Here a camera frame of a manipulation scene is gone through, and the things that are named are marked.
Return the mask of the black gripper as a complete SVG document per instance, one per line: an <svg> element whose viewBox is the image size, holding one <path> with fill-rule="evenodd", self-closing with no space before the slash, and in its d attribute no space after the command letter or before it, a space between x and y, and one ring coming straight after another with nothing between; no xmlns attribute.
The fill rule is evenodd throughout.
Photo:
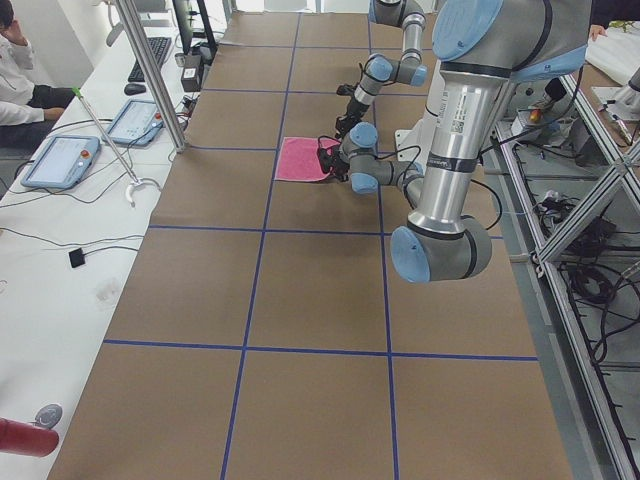
<svg viewBox="0 0 640 480"><path fill-rule="evenodd" d="M331 147L329 153L331 160L330 174L340 182L347 182L349 180L349 163L342 159L338 147Z"/></svg>
<svg viewBox="0 0 640 480"><path fill-rule="evenodd" d="M361 102L352 97L347 105L346 112L336 119L334 138L343 139L349 130L362 121L370 106L371 102Z"/></svg>

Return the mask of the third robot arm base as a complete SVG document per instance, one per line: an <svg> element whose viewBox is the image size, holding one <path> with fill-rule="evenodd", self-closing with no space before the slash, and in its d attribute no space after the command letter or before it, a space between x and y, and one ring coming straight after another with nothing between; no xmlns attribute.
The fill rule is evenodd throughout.
<svg viewBox="0 0 640 480"><path fill-rule="evenodd" d="M608 116L627 146L639 132L639 71L620 87L593 87L599 111Z"/></svg>

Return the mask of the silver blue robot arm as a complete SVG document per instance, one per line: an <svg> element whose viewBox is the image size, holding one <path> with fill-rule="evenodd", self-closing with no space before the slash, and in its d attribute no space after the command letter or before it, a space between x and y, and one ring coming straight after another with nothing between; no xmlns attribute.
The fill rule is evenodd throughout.
<svg viewBox="0 0 640 480"><path fill-rule="evenodd" d="M377 130L364 114L384 85L425 81L426 17L414 1L371 3L373 22L402 30L402 56L369 57L336 121L338 144L320 150L318 159L324 172L349 181L357 193L381 185L403 192L411 212L392 234L391 257L404 280L465 279L488 265L491 239L463 206L500 97L520 83L577 70L585 60L591 13L588 1L446 2L432 36L444 87L433 138L419 145L424 162L418 163L380 159Z"/></svg>
<svg viewBox="0 0 640 480"><path fill-rule="evenodd" d="M336 94L346 96L349 102L344 114L335 121L335 138L344 138L360 123L376 96L386 85L404 84L422 86L428 69L423 64L422 40L427 24L423 8L410 0L369 2L368 18L371 22L397 27L402 30L402 50L397 59L382 53L372 53L360 64L360 77L354 85L342 84Z"/></svg>

